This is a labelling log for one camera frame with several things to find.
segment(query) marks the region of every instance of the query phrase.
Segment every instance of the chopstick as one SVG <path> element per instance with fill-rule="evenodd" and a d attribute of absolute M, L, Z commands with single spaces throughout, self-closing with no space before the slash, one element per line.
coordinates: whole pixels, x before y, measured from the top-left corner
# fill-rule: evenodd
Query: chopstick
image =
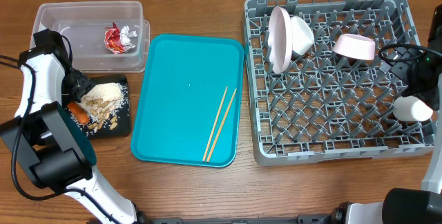
<path fill-rule="evenodd" d="M 209 157 L 207 158 L 207 162 L 210 162 L 210 158 L 212 157 L 212 153 L 213 153 L 213 150 L 215 149 L 216 142 L 218 141 L 218 137 L 220 136 L 222 127 L 224 126 L 224 121 L 227 118 L 227 114 L 229 114 L 230 106 L 232 105 L 232 102 L 233 102 L 233 99 L 235 97 L 235 94 L 236 94 L 236 88 L 235 88 L 235 91 L 233 92 L 232 98 L 230 99 L 230 102 L 229 102 L 229 105 L 227 107 L 226 113 L 224 114 L 224 117 L 222 118 L 220 128 L 218 129 L 218 132 L 216 133 L 215 141 L 213 141 L 212 149 L 210 150 Z"/>
<path fill-rule="evenodd" d="M 218 117 L 220 116 L 222 104 L 224 103 L 224 98 L 226 97 L 226 93 L 227 93 L 227 87 L 226 90 L 224 90 L 224 95 L 222 96 L 221 104 L 220 107 L 218 108 L 218 113 L 216 113 L 215 123 L 213 123 L 212 132 L 210 132 L 209 141 L 207 141 L 206 152 L 204 152 L 204 157 L 202 158 L 203 162 L 206 160 L 207 152 L 209 151 L 210 147 L 210 141 L 212 141 L 213 132 L 215 131 L 216 122 L 218 121 Z"/>

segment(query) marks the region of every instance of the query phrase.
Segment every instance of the carrot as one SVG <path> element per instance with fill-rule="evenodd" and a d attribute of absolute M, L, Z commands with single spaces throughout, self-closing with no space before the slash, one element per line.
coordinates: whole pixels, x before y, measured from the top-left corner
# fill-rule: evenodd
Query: carrot
<path fill-rule="evenodd" d="M 88 124 L 88 114 L 75 102 L 68 104 L 69 111 L 75 116 L 80 124 Z"/>

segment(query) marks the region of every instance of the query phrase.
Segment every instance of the dish rack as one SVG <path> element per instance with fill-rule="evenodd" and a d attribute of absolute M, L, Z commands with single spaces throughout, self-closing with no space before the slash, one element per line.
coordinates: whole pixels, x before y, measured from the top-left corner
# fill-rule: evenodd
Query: dish rack
<path fill-rule="evenodd" d="M 275 6 L 303 18 L 315 39 L 282 75 L 272 71 L 267 45 Z M 392 115 L 394 97 L 406 84 L 380 69 L 379 57 L 364 62 L 332 52 L 343 33 L 372 38 L 376 52 L 393 43 L 419 44 L 407 0 L 246 0 L 244 17 L 253 152 L 259 165 L 432 151 L 434 122 L 401 122 Z"/>

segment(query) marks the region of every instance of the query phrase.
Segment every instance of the teal tray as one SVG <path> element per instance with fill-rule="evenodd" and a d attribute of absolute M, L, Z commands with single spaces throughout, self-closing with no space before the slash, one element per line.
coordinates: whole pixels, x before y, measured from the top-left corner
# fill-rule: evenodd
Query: teal tray
<path fill-rule="evenodd" d="M 232 39 L 160 35 L 152 43 L 132 136 L 143 161 L 226 167 L 236 156 L 244 50 Z M 204 151 L 228 86 L 212 143 L 237 89 L 210 162 Z"/>

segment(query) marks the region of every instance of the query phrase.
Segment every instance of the clear plastic container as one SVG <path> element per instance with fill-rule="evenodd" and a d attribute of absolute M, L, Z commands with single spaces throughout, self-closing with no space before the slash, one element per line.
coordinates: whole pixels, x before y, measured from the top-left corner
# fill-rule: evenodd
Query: clear plastic container
<path fill-rule="evenodd" d="M 104 45 L 105 27 L 115 22 L 121 30 L 129 26 L 135 48 L 113 54 Z M 150 44 L 149 22 L 139 1 L 93 1 L 45 3 L 40 6 L 32 33 L 49 28 L 66 36 L 73 51 L 73 67 L 87 73 L 139 73 L 146 66 Z M 30 47 L 35 47 L 31 36 Z"/>

